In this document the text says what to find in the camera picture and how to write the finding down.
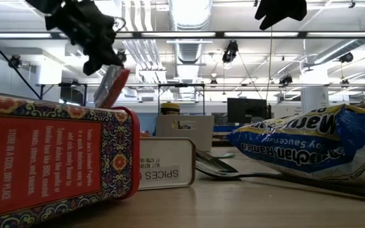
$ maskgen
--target pillar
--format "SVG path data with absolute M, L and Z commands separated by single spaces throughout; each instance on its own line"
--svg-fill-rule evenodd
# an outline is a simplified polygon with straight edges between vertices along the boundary
M 45 49 L 46 52 L 58 59 L 63 59 L 65 55 L 65 46 L 49 47 Z M 59 84 L 62 78 L 63 66 L 51 58 L 44 58 L 40 61 L 40 64 L 36 68 L 37 83 L 38 84 Z M 43 100 L 59 102 L 61 89 L 58 86 L 52 87 L 49 91 L 50 86 L 44 88 L 45 94 Z
M 314 66 L 312 71 L 301 71 L 302 84 L 327 84 L 329 83 L 328 69 L 324 65 Z M 325 108 L 329 106 L 328 87 L 303 87 L 301 89 L 302 113 Z

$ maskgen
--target ceiling pipe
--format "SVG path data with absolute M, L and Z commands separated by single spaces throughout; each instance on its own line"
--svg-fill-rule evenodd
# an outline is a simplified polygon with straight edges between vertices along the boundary
M 352 41 L 339 42 L 338 44 L 318 54 L 314 58 L 314 64 L 317 65 L 327 63 L 363 45 L 365 45 L 365 39 L 354 39 Z
M 138 31 L 144 31 L 142 26 L 142 18 L 141 18 L 141 4 L 140 0 L 134 0 L 134 24 Z M 144 51 L 141 41 L 140 40 L 134 40 L 135 48 L 137 51 L 139 51 L 144 63 L 147 66 L 147 69 L 151 69 L 151 63 L 149 58 L 146 55 L 146 52 Z
M 113 0 L 115 4 L 117 4 L 120 0 Z M 131 11 L 132 11 L 132 4 L 131 0 L 125 0 L 125 22 L 126 22 L 126 29 L 130 32 L 134 30 L 132 20 L 131 20 Z M 125 48 L 130 52 L 134 61 L 141 67 L 141 69 L 148 69 L 149 66 L 143 61 L 139 51 L 136 49 L 136 43 L 133 41 L 122 41 Z
M 146 27 L 147 31 L 152 31 L 152 27 L 151 27 L 151 8 L 150 8 L 150 0 L 144 1 L 144 26 Z M 158 62 L 155 58 L 154 52 L 153 52 L 153 48 L 150 45 L 150 41 L 148 40 L 144 40 L 143 41 L 144 46 L 146 47 L 147 52 L 149 52 L 150 58 L 151 58 L 151 64 L 153 64 L 153 68 L 154 69 L 159 69 L 158 67 Z
M 153 27 L 151 26 L 151 3 L 150 0 L 144 0 L 144 26 L 147 31 L 153 31 Z M 150 54 L 153 55 L 152 61 L 156 63 L 157 68 L 162 70 L 163 64 L 160 59 L 160 53 L 158 52 L 158 48 L 155 40 L 148 40 Z
M 172 30 L 206 31 L 210 22 L 212 0 L 169 0 Z M 181 63 L 196 63 L 202 54 L 202 44 L 176 44 Z

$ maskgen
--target table surface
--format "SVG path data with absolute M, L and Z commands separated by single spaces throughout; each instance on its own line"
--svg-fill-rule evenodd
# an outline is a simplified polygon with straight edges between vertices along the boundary
M 240 172 L 270 172 L 235 148 L 224 161 Z M 196 173 L 191 187 L 139 191 L 130 199 L 97 203 L 39 227 L 365 227 L 365 201 L 269 179 L 215 181 Z

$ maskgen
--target security camera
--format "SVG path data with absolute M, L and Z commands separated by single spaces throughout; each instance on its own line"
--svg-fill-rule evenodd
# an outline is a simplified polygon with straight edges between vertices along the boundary
M 291 75 L 286 75 L 286 76 L 282 77 L 279 80 L 279 83 L 282 85 L 280 87 L 286 87 L 288 84 L 292 83 L 292 76 Z
M 347 53 L 343 56 L 341 56 L 338 60 L 340 63 L 350 63 L 351 61 L 353 61 L 354 56 L 352 53 Z
M 236 52 L 238 51 L 238 43 L 236 41 L 229 41 L 229 45 L 227 46 L 225 53 L 222 56 L 222 61 L 224 63 L 231 63 L 235 59 Z
M 126 58 L 126 54 L 125 54 L 125 49 L 119 49 L 117 56 L 121 60 L 122 63 L 126 62 L 127 58 Z
M 22 60 L 20 59 L 19 54 L 13 54 L 10 59 L 10 63 L 8 63 L 10 68 L 21 68 L 22 67 Z

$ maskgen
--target maruchan ramen bag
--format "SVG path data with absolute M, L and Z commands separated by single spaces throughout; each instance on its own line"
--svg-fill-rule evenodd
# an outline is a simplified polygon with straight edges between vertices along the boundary
M 239 128 L 227 136 L 243 154 L 281 173 L 365 184 L 365 110 L 313 110 Z

